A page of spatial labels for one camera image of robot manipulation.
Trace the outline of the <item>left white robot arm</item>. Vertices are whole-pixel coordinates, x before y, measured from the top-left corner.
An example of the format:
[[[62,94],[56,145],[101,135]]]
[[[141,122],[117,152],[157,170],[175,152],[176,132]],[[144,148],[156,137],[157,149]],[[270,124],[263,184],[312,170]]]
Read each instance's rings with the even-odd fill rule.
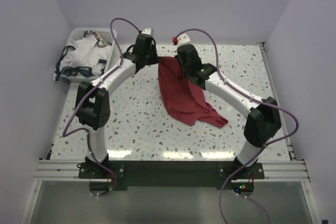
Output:
[[[145,66],[158,63],[156,42],[146,29],[140,32],[135,44],[122,54],[120,63],[91,82],[81,82],[76,97],[76,117],[88,133],[88,153],[84,166],[97,178],[108,174],[108,153],[105,147],[104,127],[111,114],[110,96],[128,78]]]

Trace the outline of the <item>red tank top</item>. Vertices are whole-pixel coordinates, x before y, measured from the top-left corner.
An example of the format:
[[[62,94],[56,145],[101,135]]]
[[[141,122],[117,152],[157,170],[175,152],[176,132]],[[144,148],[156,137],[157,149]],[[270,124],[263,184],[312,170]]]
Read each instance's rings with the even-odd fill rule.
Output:
[[[203,90],[191,84],[174,57],[159,57],[158,82],[164,107],[173,119],[188,126],[200,121],[220,129],[228,124],[206,101]]]

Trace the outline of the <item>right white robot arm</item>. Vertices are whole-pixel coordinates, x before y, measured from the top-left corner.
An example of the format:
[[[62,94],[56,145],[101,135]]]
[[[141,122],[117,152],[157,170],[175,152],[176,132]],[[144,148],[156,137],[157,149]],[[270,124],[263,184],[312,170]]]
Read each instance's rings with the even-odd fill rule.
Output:
[[[255,97],[242,87],[221,78],[214,65],[202,63],[196,48],[191,44],[179,46],[176,52],[175,58],[193,85],[223,99],[246,119],[246,142],[235,158],[234,165],[235,175],[246,178],[253,171],[257,153],[281,129],[277,101],[272,97]]]

